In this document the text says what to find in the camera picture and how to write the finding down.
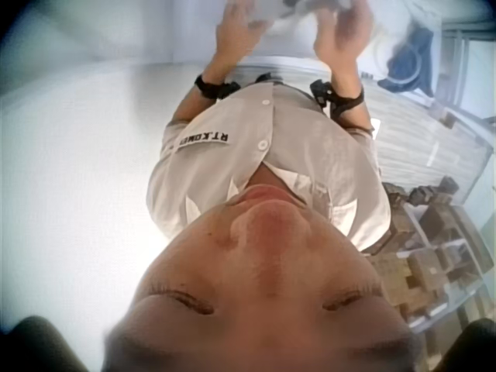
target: hand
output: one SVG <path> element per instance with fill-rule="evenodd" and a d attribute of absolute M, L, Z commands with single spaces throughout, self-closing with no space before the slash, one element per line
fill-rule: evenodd
<path fill-rule="evenodd" d="M 253 52 L 271 22 L 248 23 L 254 0 L 228 0 L 222 23 L 217 27 L 215 59 L 235 66 Z"/>
<path fill-rule="evenodd" d="M 315 41 L 317 57 L 331 71 L 356 68 L 357 58 L 367 47 L 374 17 L 367 0 L 352 0 L 352 8 L 335 14 L 328 8 L 316 11 L 319 34 Z"/>

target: black watch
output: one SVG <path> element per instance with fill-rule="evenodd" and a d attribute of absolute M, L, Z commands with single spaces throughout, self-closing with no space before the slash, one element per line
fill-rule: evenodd
<path fill-rule="evenodd" d="M 201 94 L 205 98 L 215 99 L 215 100 L 219 98 L 220 93 L 225 86 L 224 84 L 215 85 L 215 84 L 205 83 L 201 75 L 197 77 L 195 81 L 195 85 L 198 87 L 198 89 L 200 89 Z"/>
<path fill-rule="evenodd" d="M 322 109 L 327 107 L 327 102 L 331 104 L 331 118 L 338 119 L 344 112 L 354 109 L 365 101 L 365 92 L 362 91 L 357 98 L 340 97 L 334 91 L 331 82 L 324 83 L 322 80 L 315 81 L 310 89 Z"/>

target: neck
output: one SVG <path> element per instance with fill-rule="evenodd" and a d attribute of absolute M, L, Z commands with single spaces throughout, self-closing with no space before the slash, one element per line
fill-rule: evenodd
<path fill-rule="evenodd" d="M 278 176 L 272 173 L 272 171 L 264 163 L 259 166 L 257 171 L 250 178 L 250 181 L 248 182 L 248 185 L 246 187 L 248 188 L 257 184 L 269 184 L 270 186 L 280 188 L 305 203 L 304 200 L 302 200 L 299 196 L 295 195 L 295 193 L 290 190 L 290 188 L 284 183 L 284 181 L 282 181 Z"/>

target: lips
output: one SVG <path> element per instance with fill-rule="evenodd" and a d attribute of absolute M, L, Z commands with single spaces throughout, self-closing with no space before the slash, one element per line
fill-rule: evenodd
<path fill-rule="evenodd" d="M 257 185 L 247 188 L 236 201 L 236 205 L 242 202 L 265 202 L 270 200 L 280 200 L 283 202 L 291 203 L 299 208 L 305 206 L 301 201 L 294 198 L 288 192 L 270 185 Z"/>

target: eye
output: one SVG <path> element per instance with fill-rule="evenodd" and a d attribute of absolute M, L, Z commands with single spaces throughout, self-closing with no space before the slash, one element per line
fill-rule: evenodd
<path fill-rule="evenodd" d="M 322 308 L 328 312 L 335 312 L 357 302 L 365 297 L 383 297 L 382 287 L 380 284 L 374 284 L 365 288 L 358 288 L 347 291 L 344 295 L 326 302 Z"/>
<path fill-rule="evenodd" d="M 185 292 L 167 289 L 162 284 L 152 284 L 150 286 L 150 290 L 148 291 L 148 295 L 166 295 L 200 315 L 212 315 L 214 313 L 214 308 L 204 301 L 198 300 Z"/>

